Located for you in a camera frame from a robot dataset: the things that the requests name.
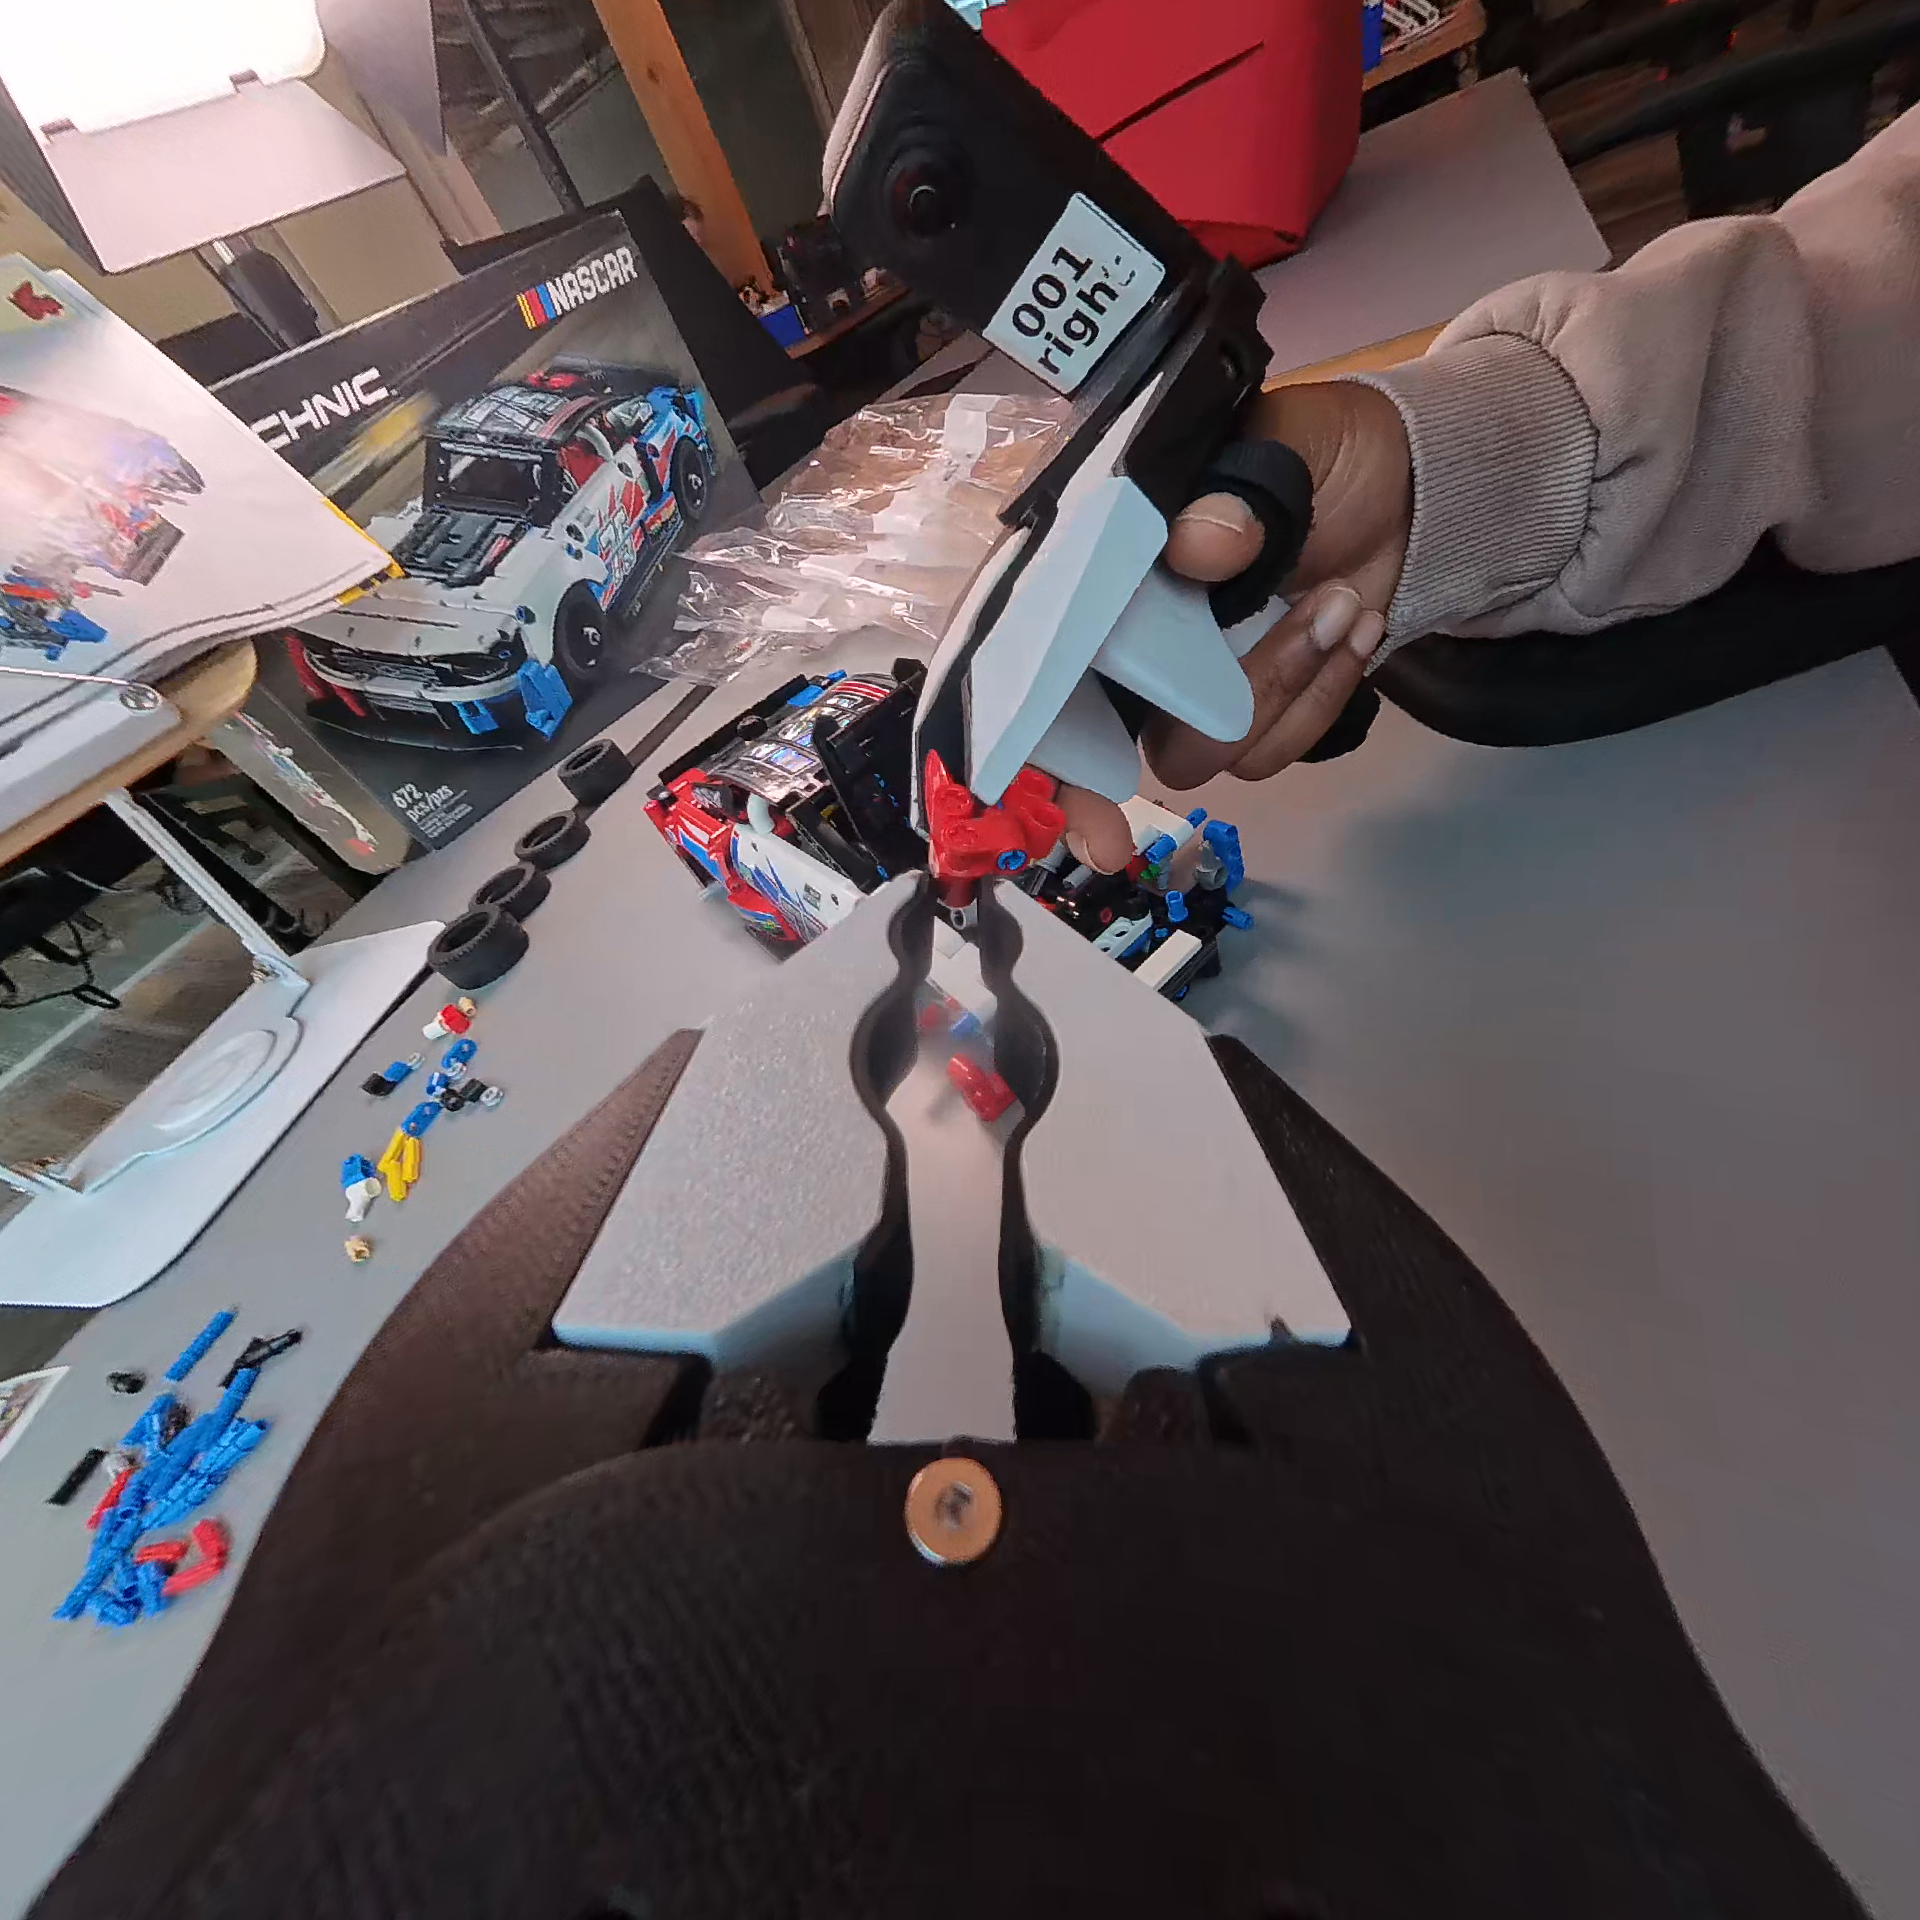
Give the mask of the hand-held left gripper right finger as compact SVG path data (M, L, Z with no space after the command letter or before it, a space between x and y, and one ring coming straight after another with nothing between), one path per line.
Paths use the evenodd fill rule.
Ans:
M1017 1436L1085 1436L1143 1371L1352 1339L1204 1029L1010 883L976 901Z

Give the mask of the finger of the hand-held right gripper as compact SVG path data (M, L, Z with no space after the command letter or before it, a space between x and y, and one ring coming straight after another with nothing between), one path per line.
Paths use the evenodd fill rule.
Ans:
M999 529L1002 540L976 565L969 584L953 603L943 636L925 666L925 687L918 697L915 733L910 733L910 824L922 840L934 840L930 801L926 801L926 759L937 759L948 779L973 790L973 743L969 743L969 669L982 647L982 636L996 626L1018 571L1029 563L1034 527L1022 521Z
M1157 371L1091 446L968 664L968 787L981 804L999 804L1029 768L1116 804L1139 787L1137 736L1091 669L1168 541L1168 512L1122 470L1161 387Z

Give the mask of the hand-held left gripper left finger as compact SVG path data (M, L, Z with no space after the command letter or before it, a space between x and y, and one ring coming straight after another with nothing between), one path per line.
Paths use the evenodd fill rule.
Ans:
M785 1377L869 1436L910 1307L906 1140L930 883L906 874L697 1038L563 1296L568 1350Z

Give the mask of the red brick assembly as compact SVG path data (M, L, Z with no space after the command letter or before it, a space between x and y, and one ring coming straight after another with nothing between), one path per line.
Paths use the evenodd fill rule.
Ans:
M1024 768L999 804L982 804L962 779L948 773L937 751L925 751L925 835L934 890L948 911L969 911L982 883L1024 874L1056 852L1064 835L1059 792L1059 779Z

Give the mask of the toy brick race car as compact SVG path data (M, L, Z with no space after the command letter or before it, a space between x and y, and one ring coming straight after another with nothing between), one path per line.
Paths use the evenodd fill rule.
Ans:
M650 824L754 937L812 943L887 877L930 866L906 811L922 682L910 656L780 682L661 768ZM1202 811L1174 816L1143 796L1122 814L1137 852L1115 874L1069 847L1002 852L996 874L1139 982L1184 999L1220 971L1220 934L1251 926L1241 840Z

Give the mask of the building instruction booklet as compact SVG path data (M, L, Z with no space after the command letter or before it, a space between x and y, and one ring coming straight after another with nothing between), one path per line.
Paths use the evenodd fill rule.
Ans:
M79 281L3 257L3 830L159 737L159 682L389 553Z

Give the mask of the person's right forearm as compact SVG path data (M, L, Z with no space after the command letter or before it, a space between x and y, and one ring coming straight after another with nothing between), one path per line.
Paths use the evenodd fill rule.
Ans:
M1415 497L1380 656L1677 611L1762 540L1918 558L1918 107L1775 211L1498 288L1367 386Z

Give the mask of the person's right hand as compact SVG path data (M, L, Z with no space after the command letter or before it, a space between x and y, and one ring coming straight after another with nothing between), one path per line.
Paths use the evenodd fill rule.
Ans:
M1146 765L1174 790L1217 773L1275 776L1329 736L1384 636L1412 537L1412 445L1379 387L1288 386L1259 397L1246 430L1310 468L1312 527L1283 587L1283 618L1241 659L1255 688L1251 733L1220 743L1149 715Z

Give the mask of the red storage bin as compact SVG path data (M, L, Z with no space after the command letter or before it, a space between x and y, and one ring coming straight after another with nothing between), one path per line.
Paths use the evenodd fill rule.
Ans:
M994 4L987 41L1211 255L1291 257L1362 124L1362 4Z

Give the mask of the pile of clear plastic bags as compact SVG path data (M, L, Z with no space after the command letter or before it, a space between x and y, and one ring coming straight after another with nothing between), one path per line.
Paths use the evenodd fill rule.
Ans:
M640 666L724 687L850 632L934 644L1064 419L1059 395L860 408L754 512L686 550L674 625Z

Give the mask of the black flat strip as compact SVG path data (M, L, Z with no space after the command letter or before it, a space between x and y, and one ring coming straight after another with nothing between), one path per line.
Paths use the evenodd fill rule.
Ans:
M723 753L740 741L740 721L750 721L750 728L770 726L788 707L788 702L804 693L804 687L808 680L793 675L750 704L723 698L719 688L697 688L627 751L627 762L636 776L645 776L650 784L674 784L686 773L686 768L706 768L712 753Z

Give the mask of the scattered small brick parts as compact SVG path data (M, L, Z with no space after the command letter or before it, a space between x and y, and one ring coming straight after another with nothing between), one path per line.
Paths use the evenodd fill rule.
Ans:
M376 1241L368 1222L376 1208L398 1208L424 1170L424 1140L443 1116L493 1112L506 1092L476 1072L476 995L457 993L424 1023L428 1051L396 1057L361 1080L376 1103L396 1103L396 1119L379 1153L350 1153L341 1170L341 1194L350 1233L344 1255L350 1264L368 1264Z

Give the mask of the race car set box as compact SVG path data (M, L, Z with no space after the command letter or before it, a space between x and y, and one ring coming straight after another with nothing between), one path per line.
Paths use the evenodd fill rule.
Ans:
M260 636L216 736L361 874L465 835L644 702L682 553L822 435L821 387L650 182L457 266L211 386L398 568Z

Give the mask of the white book stand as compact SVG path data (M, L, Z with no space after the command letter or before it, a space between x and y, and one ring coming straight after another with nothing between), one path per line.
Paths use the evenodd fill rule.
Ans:
M103 1310L211 1223L323 1084L428 976L442 921L291 953L130 784L239 715L254 680L229 639L159 682L87 675L114 698L3 751L3 863L103 804L251 956L251 986L69 1164L3 1167L3 1303Z

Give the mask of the pile of blue brick pins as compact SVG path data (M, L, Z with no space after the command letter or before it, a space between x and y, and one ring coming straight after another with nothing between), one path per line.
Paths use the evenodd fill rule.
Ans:
M216 1312L159 1375L128 1433L87 1453L59 1488L66 1499L87 1474L108 1474L84 1516L84 1562L53 1609L57 1623L128 1630L159 1620L229 1571L233 1530L220 1503L274 1426L251 1395L274 1361L305 1346L302 1327L247 1336L221 1361L211 1398L192 1404L182 1389L233 1327L233 1310Z

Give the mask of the white lamp panel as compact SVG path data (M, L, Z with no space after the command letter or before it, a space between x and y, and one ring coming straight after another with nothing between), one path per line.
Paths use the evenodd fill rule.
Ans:
M121 273L398 180L327 59L443 152L432 4L3 4L3 186Z

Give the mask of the wooden post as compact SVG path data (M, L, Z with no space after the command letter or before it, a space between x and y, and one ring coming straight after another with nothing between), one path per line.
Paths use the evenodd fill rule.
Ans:
M701 248L728 288L750 288L763 296L770 292L766 255L664 7L593 4L593 12L674 186L701 209Z

